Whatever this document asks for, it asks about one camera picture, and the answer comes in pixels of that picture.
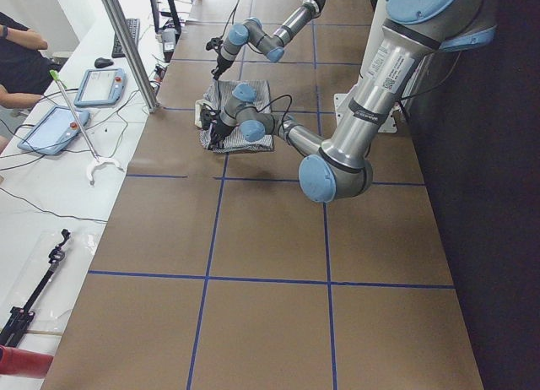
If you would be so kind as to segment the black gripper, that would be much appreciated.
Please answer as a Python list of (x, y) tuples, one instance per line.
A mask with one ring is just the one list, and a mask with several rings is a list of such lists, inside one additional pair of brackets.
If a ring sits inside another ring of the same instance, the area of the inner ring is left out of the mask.
[(217, 120), (211, 127), (208, 150), (224, 148), (225, 139), (231, 134), (231, 126)]
[(221, 75), (230, 68), (230, 60), (218, 55), (216, 67), (211, 71), (213, 78), (219, 80)]

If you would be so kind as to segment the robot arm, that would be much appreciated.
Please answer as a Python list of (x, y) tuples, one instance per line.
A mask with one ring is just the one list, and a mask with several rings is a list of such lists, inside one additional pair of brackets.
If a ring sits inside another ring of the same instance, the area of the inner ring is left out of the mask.
[(489, 44), (497, 5), (498, 0), (379, 0), (385, 14), (381, 43), (349, 91), (330, 138), (289, 116), (260, 112), (254, 105), (255, 90), (243, 83), (210, 124), (210, 142), (219, 144), (234, 130), (250, 142), (276, 135), (301, 153), (300, 187), (309, 199), (329, 203), (358, 196), (373, 177), (366, 151), (418, 65), (432, 53)]
[(326, 0), (301, 0), (301, 5), (272, 34), (265, 31), (257, 17), (233, 24), (224, 35), (211, 39), (206, 45), (207, 50), (217, 53), (216, 67), (211, 72), (213, 79), (219, 80), (244, 46), (252, 47), (269, 62), (279, 62), (285, 47), (313, 19), (321, 16), (325, 3)]

